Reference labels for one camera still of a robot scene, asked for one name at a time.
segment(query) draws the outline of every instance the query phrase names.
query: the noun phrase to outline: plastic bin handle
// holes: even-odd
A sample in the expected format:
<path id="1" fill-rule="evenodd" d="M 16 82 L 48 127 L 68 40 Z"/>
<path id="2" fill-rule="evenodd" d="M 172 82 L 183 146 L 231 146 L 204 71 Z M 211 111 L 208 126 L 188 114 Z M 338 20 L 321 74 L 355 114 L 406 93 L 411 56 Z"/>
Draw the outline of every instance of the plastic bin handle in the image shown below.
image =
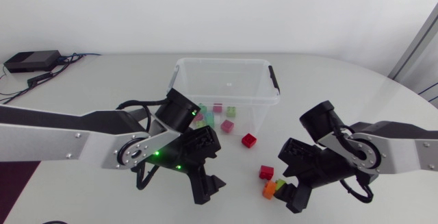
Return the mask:
<path id="1" fill-rule="evenodd" d="M 268 66 L 269 68 L 269 73 L 272 79 L 272 83 L 274 84 L 274 87 L 279 90 L 279 94 L 280 94 L 280 86 L 279 83 L 276 81 L 276 77 L 275 77 L 275 73 L 274 73 L 274 69 L 272 68 L 271 65 Z"/>
<path id="2" fill-rule="evenodd" d="M 167 92 L 169 92 L 170 89 L 173 88 L 173 84 L 175 83 L 178 72 L 179 72 L 179 66 L 176 65 L 175 70 L 173 71 L 172 79 L 170 80 L 169 86 L 167 87 Z"/>

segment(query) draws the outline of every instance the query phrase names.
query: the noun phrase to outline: white table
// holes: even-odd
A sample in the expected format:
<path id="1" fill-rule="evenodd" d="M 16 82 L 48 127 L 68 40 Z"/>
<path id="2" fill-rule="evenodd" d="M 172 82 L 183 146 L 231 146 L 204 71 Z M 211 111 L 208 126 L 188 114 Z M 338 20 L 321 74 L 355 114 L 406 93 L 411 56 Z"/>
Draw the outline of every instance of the white table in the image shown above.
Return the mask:
<path id="1" fill-rule="evenodd" d="M 438 130 L 438 110 L 431 104 L 378 73 L 345 62 L 291 54 L 87 56 L 11 105 L 84 114 L 114 109 L 128 99 L 162 99 L 175 62 L 190 56 L 269 60 L 281 88 L 281 102 L 271 107 L 253 148 L 244 147 L 241 137 L 219 136 L 222 149 L 205 168 L 227 185 L 210 202 L 193 204 L 188 177 L 175 171 L 158 170 L 139 191 L 129 170 L 99 169 L 79 161 L 42 162 L 6 223 L 437 222 L 438 173 L 428 171 L 381 175 L 371 184 L 371 204 L 360 203 L 339 183 L 313 190 L 300 214 L 292 214 L 278 199 L 262 197 L 260 165 L 273 166 L 274 179 L 285 179 L 287 165 L 277 158 L 280 148 L 289 137 L 313 143 L 298 118 L 321 101 L 330 100 L 348 125 L 389 120 Z M 24 88 L 31 75 L 9 76 L 0 90 Z M 348 182 L 356 186 L 353 177 Z"/>

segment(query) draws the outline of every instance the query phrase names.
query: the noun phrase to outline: black electronic device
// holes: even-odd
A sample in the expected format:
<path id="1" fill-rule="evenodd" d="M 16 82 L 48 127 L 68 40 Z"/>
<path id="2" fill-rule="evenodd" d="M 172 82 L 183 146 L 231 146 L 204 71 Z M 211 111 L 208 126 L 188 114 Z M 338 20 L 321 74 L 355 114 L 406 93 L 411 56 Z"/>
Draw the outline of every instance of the black electronic device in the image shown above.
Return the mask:
<path id="1" fill-rule="evenodd" d="M 52 71 L 60 56 L 58 50 L 20 52 L 6 61 L 4 66 L 11 73 Z"/>

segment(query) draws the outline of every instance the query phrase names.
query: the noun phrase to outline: black motor joint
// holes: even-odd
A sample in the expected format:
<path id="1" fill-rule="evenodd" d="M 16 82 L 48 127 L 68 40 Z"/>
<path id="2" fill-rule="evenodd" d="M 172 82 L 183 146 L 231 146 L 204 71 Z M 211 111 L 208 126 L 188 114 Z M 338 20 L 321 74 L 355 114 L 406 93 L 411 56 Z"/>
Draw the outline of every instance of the black motor joint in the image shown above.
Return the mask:
<path id="1" fill-rule="evenodd" d="M 342 138 L 344 137 L 341 127 L 345 125 L 333 110 L 331 103 L 325 101 L 300 117 L 300 122 L 314 142 L 318 143 L 320 139 L 331 133 L 338 140 L 341 139 L 341 135 Z M 348 146 L 346 140 L 339 142 L 347 151 L 358 154 Z M 298 185 L 284 184 L 274 196 L 285 201 L 286 207 L 293 213 L 302 212 L 307 207 L 312 189 L 338 181 L 359 201 L 369 203 L 372 200 L 373 194 L 368 185 L 377 178 L 377 175 L 360 171 L 356 165 L 331 149 L 321 149 L 317 145 L 312 146 L 289 138 L 283 145 L 279 158 L 288 165 L 283 175 L 285 177 L 295 176 L 298 179 Z M 344 179 L 353 175 L 356 175 L 359 185 L 367 196 L 360 195 L 346 184 Z"/>
<path id="2" fill-rule="evenodd" d="M 131 170 L 137 173 L 137 188 L 142 190 L 151 180 L 152 175 L 161 166 L 188 175 L 192 185 L 194 202 L 204 204 L 210 196 L 225 186 L 225 183 L 215 175 L 207 175 L 204 168 L 206 158 L 215 158 L 220 150 L 220 143 L 215 131 L 210 127 L 199 129 L 189 128 L 194 116 L 200 108 L 189 99 L 171 89 L 167 94 L 167 102 L 156 111 L 156 117 L 167 126 L 181 133 L 180 137 L 162 147 L 157 154 L 153 154 L 141 161 Z M 153 121 L 151 130 L 163 129 Z M 149 175 L 144 177 L 144 164 L 154 164 Z"/>

